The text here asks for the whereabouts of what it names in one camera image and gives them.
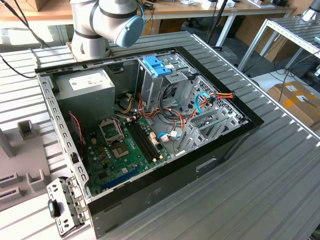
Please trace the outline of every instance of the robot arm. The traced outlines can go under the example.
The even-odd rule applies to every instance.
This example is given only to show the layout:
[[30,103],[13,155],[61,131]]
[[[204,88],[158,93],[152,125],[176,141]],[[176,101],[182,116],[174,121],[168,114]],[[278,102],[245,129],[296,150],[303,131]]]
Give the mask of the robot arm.
[[320,0],[314,0],[302,14],[302,19],[308,23],[316,23],[320,17]]
[[134,0],[71,0],[74,35],[72,53],[79,60],[109,54],[108,40],[127,48],[141,35],[144,20]]

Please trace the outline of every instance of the green motherboard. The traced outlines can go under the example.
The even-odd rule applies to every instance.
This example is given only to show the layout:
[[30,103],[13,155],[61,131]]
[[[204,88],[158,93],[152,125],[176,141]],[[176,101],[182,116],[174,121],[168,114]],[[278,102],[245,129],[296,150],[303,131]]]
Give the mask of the green motherboard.
[[130,123],[122,122],[117,126],[122,131],[123,139],[111,144],[107,144],[105,138],[118,134],[112,124],[102,128],[104,135],[98,127],[83,135],[86,142],[85,168],[89,175],[87,186],[92,196],[171,158],[162,143],[152,143],[152,130],[145,118],[140,117]]

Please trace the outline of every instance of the wooden desk surface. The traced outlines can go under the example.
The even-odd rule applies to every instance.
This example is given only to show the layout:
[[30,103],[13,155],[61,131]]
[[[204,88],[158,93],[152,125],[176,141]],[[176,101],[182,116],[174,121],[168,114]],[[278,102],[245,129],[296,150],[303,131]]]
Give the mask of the wooden desk surface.
[[[224,12],[257,12],[257,11],[270,11],[284,9],[281,6],[276,6],[273,9],[261,9],[253,4],[247,2],[247,0],[241,0],[236,3],[235,7],[225,8]],[[42,8],[40,12],[23,11],[26,18],[32,20],[61,20],[72,19],[71,5],[68,0],[49,0],[49,2]],[[179,15],[179,14],[203,14],[213,13],[214,7],[204,9],[201,7],[201,3],[197,3],[195,6],[186,6],[179,0],[175,2],[161,1],[154,3],[154,15]],[[145,11],[146,15],[150,15],[150,11]],[[4,6],[0,5],[0,22],[18,21],[18,19],[7,10]]]

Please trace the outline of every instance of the black pole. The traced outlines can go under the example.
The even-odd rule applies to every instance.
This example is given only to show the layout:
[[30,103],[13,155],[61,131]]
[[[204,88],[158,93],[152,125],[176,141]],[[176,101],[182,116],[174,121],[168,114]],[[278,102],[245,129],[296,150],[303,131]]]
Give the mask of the black pole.
[[217,15],[216,18],[215,18],[215,21],[214,21],[214,24],[213,24],[213,28],[212,28],[212,30],[211,30],[211,33],[210,33],[209,37],[206,39],[206,43],[207,43],[207,44],[209,44],[209,42],[210,42],[210,40],[211,40],[211,38],[212,38],[212,36],[213,36],[216,28],[217,28],[217,25],[218,25],[218,23],[220,22],[221,15],[222,15],[222,13],[223,13],[223,11],[225,10],[225,7],[226,7],[226,5],[227,5],[227,1],[228,1],[228,0],[224,0],[223,3],[222,3],[222,5],[221,5],[220,11],[218,12],[218,15]]

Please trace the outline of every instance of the metal workbench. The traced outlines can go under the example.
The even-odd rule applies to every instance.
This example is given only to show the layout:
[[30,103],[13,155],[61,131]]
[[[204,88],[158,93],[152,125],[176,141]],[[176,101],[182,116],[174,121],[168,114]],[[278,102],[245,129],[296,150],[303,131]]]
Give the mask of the metal workbench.
[[[110,232],[106,238],[184,240],[306,240],[320,223],[319,137],[187,32],[141,37],[115,55],[183,46],[265,121],[234,156],[205,176]],[[35,51],[41,66],[72,62],[65,46]],[[18,71],[35,68],[30,51],[3,54]],[[53,178],[68,174],[37,80],[0,63],[0,127],[39,123]],[[0,239],[59,239],[46,194],[0,212]],[[68,240],[94,239],[91,226]]]
[[316,36],[320,36],[320,19],[314,23],[308,23],[303,21],[300,17],[288,17],[288,18],[271,18],[266,19],[261,26],[259,32],[252,41],[249,49],[245,53],[238,69],[242,71],[247,64],[252,53],[256,49],[260,39],[263,37],[267,28],[274,30],[274,33],[266,43],[265,47],[260,53],[260,56],[264,56],[269,50],[270,46],[274,43],[278,35],[282,35],[288,40],[294,42],[300,49],[292,57],[286,68],[289,68],[292,63],[296,60],[299,54],[306,50],[316,57],[320,58],[320,44],[314,41]]

